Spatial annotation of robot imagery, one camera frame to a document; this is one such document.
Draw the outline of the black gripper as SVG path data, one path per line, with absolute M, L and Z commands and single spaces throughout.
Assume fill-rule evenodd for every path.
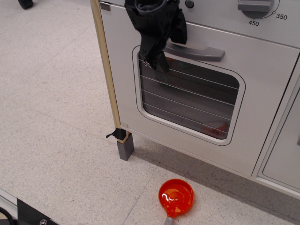
M 187 24 L 178 0 L 126 0 L 124 7 L 141 35 L 140 56 L 164 73 L 169 65 L 163 49 L 167 40 L 186 44 Z

